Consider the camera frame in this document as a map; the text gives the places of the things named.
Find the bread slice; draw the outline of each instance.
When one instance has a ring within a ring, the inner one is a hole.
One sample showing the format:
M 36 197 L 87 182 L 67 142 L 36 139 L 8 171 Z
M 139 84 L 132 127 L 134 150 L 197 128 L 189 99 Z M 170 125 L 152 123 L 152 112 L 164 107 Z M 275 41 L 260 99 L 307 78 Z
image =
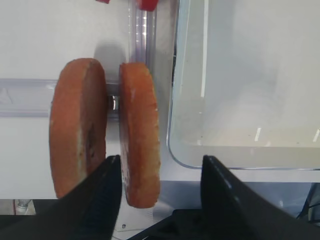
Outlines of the bread slice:
M 49 126 L 51 173 L 58 198 L 105 160 L 107 110 L 101 64 L 93 58 L 69 62 L 55 87 Z
M 119 74 L 126 199 L 133 207 L 150 208 L 160 193 L 159 118 L 153 80 L 143 63 L 122 64 Z

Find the red plastic part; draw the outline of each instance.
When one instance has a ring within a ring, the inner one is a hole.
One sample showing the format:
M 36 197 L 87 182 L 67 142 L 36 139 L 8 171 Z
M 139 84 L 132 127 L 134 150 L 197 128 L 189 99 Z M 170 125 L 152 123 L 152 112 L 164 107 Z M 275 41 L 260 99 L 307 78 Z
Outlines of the red plastic part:
M 110 2 L 110 0 L 96 0 L 96 1 L 106 3 L 106 4 L 108 4 Z
M 156 9 L 159 0 L 136 0 L 140 10 L 152 12 Z

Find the white surface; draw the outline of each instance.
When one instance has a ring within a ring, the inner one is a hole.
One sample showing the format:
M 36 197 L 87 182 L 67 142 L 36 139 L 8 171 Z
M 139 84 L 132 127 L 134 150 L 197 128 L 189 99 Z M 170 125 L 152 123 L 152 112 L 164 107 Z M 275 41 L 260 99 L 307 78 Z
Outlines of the white surface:
M 95 57 L 114 82 L 128 48 L 128 0 L 0 1 L 0 79 L 57 80 L 67 62 Z M 47 118 L 0 118 L 0 199 L 55 198 L 48 129 Z
M 201 166 L 207 154 L 231 168 L 320 168 L 319 7 L 314 0 L 181 2 L 170 132 L 176 159 Z
M 117 233 L 144 230 L 154 224 L 153 208 L 135 208 L 129 206 L 125 187 L 122 187 L 120 210 L 114 230 Z

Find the clear plastic container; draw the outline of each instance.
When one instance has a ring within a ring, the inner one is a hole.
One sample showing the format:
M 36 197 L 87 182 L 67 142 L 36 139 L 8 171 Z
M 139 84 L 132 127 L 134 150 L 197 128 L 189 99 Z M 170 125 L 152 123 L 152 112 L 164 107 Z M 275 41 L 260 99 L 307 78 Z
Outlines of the clear plastic container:
M 320 169 L 319 4 L 180 2 L 168 146 L 234 169 Z
M 0 79 L 0 117 L 48 117 L 56 80 Z

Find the bread crust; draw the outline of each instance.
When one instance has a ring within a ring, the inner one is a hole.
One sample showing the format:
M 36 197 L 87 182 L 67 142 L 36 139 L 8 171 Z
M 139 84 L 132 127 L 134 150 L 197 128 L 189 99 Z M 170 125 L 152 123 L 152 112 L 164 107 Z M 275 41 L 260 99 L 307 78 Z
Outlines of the bread crust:
M 49 124 L 50 166 L 58 198 L 104 161 L 107 110 L 101 64 L 93 58 L 69 62 L 55 87 Z
M 143 63 L 120 66 L 121 164 L 126 198 L 150 208 L 160 193 L 158 106 L 152 76 Z

